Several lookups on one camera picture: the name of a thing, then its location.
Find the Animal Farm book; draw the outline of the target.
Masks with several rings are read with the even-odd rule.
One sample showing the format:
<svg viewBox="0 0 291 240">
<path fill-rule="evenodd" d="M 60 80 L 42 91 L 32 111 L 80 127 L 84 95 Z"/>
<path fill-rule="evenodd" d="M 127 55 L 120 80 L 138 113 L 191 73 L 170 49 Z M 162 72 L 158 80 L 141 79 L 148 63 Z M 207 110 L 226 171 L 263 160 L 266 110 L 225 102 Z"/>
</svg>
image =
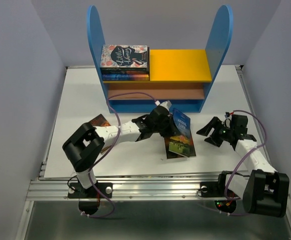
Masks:
<svg viewBox="0 0 291 240">
<path fill-rule="evenodd" d="M 177 134 L 175 136 L 184 136 L 187 138 L 192 138 L 191 133 L 191 118 L 186 114 L 174 108 L 172 110 L 173 121 L 177 129 Z"/>
</svg>

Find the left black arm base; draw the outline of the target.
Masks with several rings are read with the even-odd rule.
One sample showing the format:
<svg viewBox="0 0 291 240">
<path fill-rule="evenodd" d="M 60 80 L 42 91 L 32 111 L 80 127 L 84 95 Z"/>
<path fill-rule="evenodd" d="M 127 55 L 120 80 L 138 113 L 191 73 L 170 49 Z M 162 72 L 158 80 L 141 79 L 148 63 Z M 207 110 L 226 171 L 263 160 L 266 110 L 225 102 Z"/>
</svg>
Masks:
<svg viewBox="0 0 291 240">
<path fill-rule="evenodd" d="M 85 189 L 79 182 L 71 182 L 67 185 L 67 197 L 78 200 L 78 209 L 84 214 L 96 214 L 100 208 L 101 199 L 106 199 L 93 186 Z M 111 182 L 97 182 L 95 186 L 107 198 L 112 198 L 113 184 Z"/>
</svg>

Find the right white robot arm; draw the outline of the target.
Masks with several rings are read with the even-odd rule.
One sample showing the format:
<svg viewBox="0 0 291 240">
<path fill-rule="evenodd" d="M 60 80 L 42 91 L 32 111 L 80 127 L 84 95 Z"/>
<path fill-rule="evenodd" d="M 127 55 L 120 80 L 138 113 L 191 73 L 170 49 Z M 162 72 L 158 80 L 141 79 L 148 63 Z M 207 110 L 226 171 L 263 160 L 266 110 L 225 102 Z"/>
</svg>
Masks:
<svg viewBox="0 0 291 240">
<path fill-rule="evenodd" d="M 225 197 L 225 201 L 215 201 L 215 205 L 228 215 L 235 211 L 235 202 L 241 200 L 247 214 L 282 218 L 287 210 L 290 179 L 272 167 L 260 151 L 265 144 L 258 144 L 254 135 L 248 133 L 249 115 L 245 110 L 226 112 L 224 120 L 215 116 L 196 132 L 213 146 L 229 143 L 241 158 L 234 170 L 222 171 L 217 181 L 203 182 L 197 195 Z"/>
</svg>

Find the Little Women book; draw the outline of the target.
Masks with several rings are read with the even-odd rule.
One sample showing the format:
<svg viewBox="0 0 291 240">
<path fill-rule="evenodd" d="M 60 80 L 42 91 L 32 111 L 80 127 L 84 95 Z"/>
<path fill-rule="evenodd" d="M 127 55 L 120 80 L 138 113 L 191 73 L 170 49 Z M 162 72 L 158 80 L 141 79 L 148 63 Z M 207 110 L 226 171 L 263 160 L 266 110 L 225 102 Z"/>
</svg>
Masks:
<svg viewBox="0 0 291 240">
<path fill-rule="evenodd" d="M 103 45 L 100 66 L 103 69 L 146 69 L 150 62 L 147 45 Z"/>
</svg>

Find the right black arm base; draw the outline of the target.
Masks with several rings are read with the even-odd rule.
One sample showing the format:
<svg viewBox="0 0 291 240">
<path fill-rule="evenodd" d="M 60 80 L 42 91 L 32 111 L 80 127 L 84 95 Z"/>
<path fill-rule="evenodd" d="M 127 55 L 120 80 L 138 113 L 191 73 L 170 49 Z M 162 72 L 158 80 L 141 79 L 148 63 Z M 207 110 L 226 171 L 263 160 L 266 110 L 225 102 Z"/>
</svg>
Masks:
<svg viewBox="0 0 291 240">
<path fill-rule="evenodd" d="M 230 176 L 231 173 L 231 171 L 222 171 L 218 175 L 217 181 L 201 182 L 196 194 L 202 198 L 223 198 L 225 196 L 226 177 Z M 227 214 L 232 214 L 237 207 L 235 200 L 215 200 L 214 204 L 217 210 Z"/>
</svg>

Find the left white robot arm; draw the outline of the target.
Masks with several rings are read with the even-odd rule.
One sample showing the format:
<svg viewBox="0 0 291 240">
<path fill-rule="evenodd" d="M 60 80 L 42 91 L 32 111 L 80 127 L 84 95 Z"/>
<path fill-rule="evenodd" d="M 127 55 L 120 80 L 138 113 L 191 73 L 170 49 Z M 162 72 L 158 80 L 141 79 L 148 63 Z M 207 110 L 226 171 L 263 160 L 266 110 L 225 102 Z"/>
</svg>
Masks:
<svg viewBox="0 0 291 240">
<path fill-rule="evenodd" d="M 139 142 L 160 134 L 163 138 L 177 133 L 170 113 L 171 102 L 156 102 L 157 106 L 149 113 L 134 118 L 118 126 L 93 126 L 82 124 L 62 145 L 80 183 L 79 191 L 85 197 L 92 197 L 97 191 L 97 180 L 92 170 L 101 151 L 125 142 Z"/>
</svg>

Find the Jane Eyre book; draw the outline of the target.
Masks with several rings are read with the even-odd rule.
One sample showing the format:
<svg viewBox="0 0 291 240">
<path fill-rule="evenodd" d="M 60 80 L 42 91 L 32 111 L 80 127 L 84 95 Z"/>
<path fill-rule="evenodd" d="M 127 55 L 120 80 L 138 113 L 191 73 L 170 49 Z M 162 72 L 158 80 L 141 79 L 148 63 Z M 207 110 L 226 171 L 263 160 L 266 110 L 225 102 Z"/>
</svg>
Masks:
<svg viewBox="0 0 291 240">
<path fill-rule="evenodd" d="M 103 74 L 103 81 L 149 81 L 148 74 Z"/>
</svg>

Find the A Tale of Two Cities book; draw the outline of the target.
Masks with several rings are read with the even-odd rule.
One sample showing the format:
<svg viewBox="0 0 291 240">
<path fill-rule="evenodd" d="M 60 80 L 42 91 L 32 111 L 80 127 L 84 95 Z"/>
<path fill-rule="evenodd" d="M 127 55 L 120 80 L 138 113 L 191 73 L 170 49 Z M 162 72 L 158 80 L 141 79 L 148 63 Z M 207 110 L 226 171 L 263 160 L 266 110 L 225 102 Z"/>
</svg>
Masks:
<svg viewBox="0 0 291 240">
<path fill-rule="evenodd" d="M 100 68 L 100 71 L 102 74 L 136 74 L 136 75 L 141 75 L 141 74 L 147 74 L 149 75 L 150 74 L 150 56 L 149 56 L 149 63 L 148 63 L 148 68 L 147 69 L 144 69 L 144 68 L 139 68 L 139 69 L 136 69 L 136 68 Z"/>
</svg>

